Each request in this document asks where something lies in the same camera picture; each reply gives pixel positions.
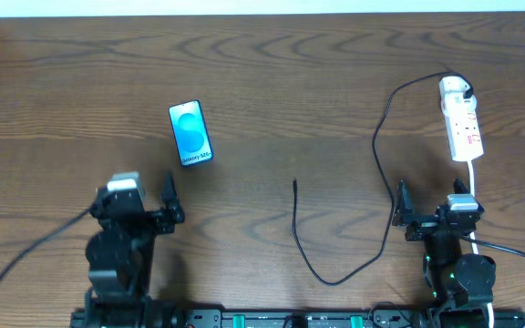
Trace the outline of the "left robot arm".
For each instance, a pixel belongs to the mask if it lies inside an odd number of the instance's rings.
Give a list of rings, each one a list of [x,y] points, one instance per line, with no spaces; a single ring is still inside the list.
[[[71,316],[72,327],[172,327],[175,306],[149,297],[156,237],[185,221],[174,179],[161,192],[163,206],[144,209],[145,190],[136,171],[118,173],[98,190],[89,210],[101,231],[86,247],[91,287],[85,308]]]

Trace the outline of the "blue screen smartphone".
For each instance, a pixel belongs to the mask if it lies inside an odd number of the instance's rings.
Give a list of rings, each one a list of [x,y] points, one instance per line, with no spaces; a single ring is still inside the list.
[[[182,167],[213,160],[211,140],[201,103],[194,99],[168,109],[170,124]]]

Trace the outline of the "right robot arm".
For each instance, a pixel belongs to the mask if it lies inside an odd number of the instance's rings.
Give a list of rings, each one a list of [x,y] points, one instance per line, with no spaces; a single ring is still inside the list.
[[[407,185],[398,184],[393,224],[406,229],[407,241],[424,243],[424,274],[434,304],[424,311],[426,327],[489,327],[496,263],[488,256],[465,253],[460,242],[476,230],[483,207],[460,179],[454,192],[433,214],[417,213]]]

